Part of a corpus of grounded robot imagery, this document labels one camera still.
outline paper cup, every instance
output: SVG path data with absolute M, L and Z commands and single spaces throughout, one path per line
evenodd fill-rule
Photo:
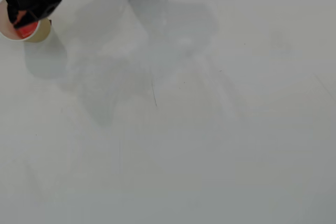
M 14 29 L 8 18 L 7 2 L 5 0 L 0 2 L 0 34 L 8 40 L 41 42 L 48 37 L 50 29 L 51 23 L 46 18 L 18 30 Z

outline scratch mark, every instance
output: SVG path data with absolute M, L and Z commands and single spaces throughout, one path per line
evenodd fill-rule
M 152 90 L 153 90 L 153 96 L 154 96 L 155 106 L 158 106 L 157 103 L 156 103 L 156 98 L 155 98 L 155 93 L 154 93 L 154 87 L 153 87 L 153 81 L 152 81 Z
M 317 79 L 317 81 L 321 84 L 321 86 L 326 90 L 326 92 L 329 94 L 329 96 L 331 97 L 331 99 L 336 102 L 336 99 L 334 98 L 334 96 L 332 95 L 332 93 L 330 93 L 330 91 L 327 89 L 327 87 L 323 84 L 323 82 L 321 81 L 321 79 L 314 74 L 315 78 Z

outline cup rim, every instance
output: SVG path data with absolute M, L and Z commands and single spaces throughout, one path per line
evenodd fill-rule
M 33 38 L 35 36 L 35 34 L 37 33 L 38 29 L 40 28 L 40 25 L 41 25 L 41 20 L 38 21 L 37 23 L 37 27 L 36 29 L 34 30 L 34 32 L 29 35 L 27 38 L 24 38 L 24 39 L 10 39 L 8 38 L 7 36 L 5 36 L 1 31 L 0 31 L 0 34 L 5 37 L 6 39 L 10 40 L 10 41 L 17 41 L 17 42 L 20 42 L 20 41 L 26 41 L 26 40 L 29 40 L 31 38 Z

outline white surface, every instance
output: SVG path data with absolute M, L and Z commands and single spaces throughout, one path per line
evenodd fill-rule
M 0 38 L 1 223 L 335 223 L 335 18 L 64 0 L 44 44 Z

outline white table surface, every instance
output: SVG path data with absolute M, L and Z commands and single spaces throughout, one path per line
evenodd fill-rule
M 0 38 L 3 224 L 336 222 L 336 0 L 64 0 Z

